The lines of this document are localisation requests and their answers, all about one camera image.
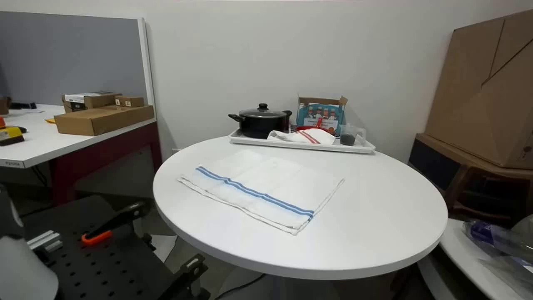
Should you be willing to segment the black and orange clamp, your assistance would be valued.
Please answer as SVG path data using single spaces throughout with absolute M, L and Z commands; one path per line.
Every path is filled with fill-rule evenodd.
M 150 211 L 150 204 L 145 201 L 137 201 L 134 204 L 129 204 L 129 206 L 119 209 L 112 218 L 109 218 L 107 221 L 104 221 L 97 228 L 84 233 L 81 236 L 81 243 L 84 246 L 97 246 L 97 244 L 107 241 L 109 238 L 112 238 L 116 228 L 127 224 L 137 218 L 142 218 L 149 211 Z

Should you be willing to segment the white towel with blue stripes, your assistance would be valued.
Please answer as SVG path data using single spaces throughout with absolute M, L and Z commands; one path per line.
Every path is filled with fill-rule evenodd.
M 344 176 L 254 149 L 202 161 L 177 179 L 292 234 L 299 234 L 344 183 Z

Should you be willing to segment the grey partition panel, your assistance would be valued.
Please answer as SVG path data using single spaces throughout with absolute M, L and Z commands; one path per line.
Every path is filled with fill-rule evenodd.
M 0 11 L 0 94 L 56 103 L 117 91 L 154 101 L 144 18 Z

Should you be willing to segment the small brown cardboard box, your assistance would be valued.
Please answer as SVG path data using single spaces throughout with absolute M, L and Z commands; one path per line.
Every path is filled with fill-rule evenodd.
M 145 99 L 144 99 L 144 96 L 117 94 L 116 96 L 116 104 L 117 106 L 145 106 Z

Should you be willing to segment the white cloth with red stripe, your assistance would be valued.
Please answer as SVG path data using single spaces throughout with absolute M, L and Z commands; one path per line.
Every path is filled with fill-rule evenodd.
M 285 141 L 285 143 L 305 143 L 305 144 L 334 144 L 335 136 L 322 128 L 307 128 L 297 131 L 280 131 L 272 129 L 269 133 L 270 141 Z

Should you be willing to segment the white rectangular tray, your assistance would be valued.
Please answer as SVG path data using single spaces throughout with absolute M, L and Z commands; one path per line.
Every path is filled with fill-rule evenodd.
M 230 141 L 237 144 L 295 148 L 295 149 L 314 149 L 314 151 L 337 151 L 337 153 L 359 153 L 359 154 L 375 153 L 375 144 L 365 138 L 357 138 L 355 144 L 342 144 L 337 136 L 334 144 L 305 144 L 305 143 L 270 141 L 269 136 L 252 138 L 252 136 L 245 136 L 240 129 L 237 129 L 230 134 Z

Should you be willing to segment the blue and red packaged box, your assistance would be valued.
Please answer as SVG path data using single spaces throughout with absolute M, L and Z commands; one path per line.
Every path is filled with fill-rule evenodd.
M 319 98 L 300 96 L 297 111 L 299 128 L 322 128 L 329 133 L 340 134 L 345 126 L 347 98 Z

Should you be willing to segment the small open cardboard box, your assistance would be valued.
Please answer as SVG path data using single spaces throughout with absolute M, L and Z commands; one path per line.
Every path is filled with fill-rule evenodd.
M 109 106 L 116 103 L 114 93 L 66 93 L 62 96 L 64 108 L 67 113 Z

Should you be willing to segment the small black round object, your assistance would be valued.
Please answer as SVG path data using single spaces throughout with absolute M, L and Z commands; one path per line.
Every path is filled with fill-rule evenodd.
M 350 133 L 340 134 L 340 143 L 342 144 L 355 144 L 355 134 L 350 134 Z

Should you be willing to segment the clear plastic bag with blue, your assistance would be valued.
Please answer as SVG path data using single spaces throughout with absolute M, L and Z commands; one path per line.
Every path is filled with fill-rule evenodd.
M 470 219 L 467 234 L 494 251 L 507 254 L 527 273 L 533 273 L 533 214 L 522 218 L 512 228 L 504 228 L 484 219 Z

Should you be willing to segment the dark wooden side table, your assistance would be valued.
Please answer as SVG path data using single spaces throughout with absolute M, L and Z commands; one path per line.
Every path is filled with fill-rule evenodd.
M 497 166 L 427 133 L 415 136 L 409 164 L 444 193 L 455 218 L 512 226 L 532 213 L 532 169 Z

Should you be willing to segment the large leaning cardboard sheets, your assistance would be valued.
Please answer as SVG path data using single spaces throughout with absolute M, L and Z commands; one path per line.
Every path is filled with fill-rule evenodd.
M 533 9 L 452 33 L 425 133 L 504 168 L 533 166 Z

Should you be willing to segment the white desk with red legs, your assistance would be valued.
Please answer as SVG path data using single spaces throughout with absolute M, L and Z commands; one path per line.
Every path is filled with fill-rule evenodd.
M 32 168 L 49 163 L 52 169 L 54 203 L 76 198 L 76 184 L 94 171 L 144 148 L 150 149 L 152 164 L 162 164 L 159 126 L 149 118 L 102 134 L 61 133 L 47 118 L 59 114 L 62 104 L 39 103 L 37 109 L 17 109 L 9 124 L 27 129 L 24 141 L 0 146 L 0 166 Z

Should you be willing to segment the black cooking pot with lid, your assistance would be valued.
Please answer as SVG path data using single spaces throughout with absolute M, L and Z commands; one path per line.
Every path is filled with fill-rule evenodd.
M 267 138 L 272 129 L 287 131 L 290 116 L 290 109 L 270 109 L 267 103 L 260 103 L 254 109 L 230 113 L 230 118 L 240 123 L 240 131 L 252 138 Z

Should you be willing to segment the large flat cardboard box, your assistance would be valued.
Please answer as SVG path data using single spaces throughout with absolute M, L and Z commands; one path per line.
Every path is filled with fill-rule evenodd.
M 139 121 L 150 119 L 154 106 L 101 106 L 56 114 L 61 133 L 102 134 Z

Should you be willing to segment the round white table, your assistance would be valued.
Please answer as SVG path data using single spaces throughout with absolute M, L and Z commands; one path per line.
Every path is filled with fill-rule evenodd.
M 157 208 L 197 249 L 232 264 L 217 300 L 335 300 L 337 279 L 425 258 L 449 209 L 440 191 L 385 154 L 190 144 L 154 178 Z

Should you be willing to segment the yellow and black tool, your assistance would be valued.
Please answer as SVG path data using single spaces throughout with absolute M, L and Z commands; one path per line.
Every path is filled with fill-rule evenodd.
M 24 126 L 6 126 L 0 128 L 0 144 L 12 144 L 24 141 L 27 129 Z

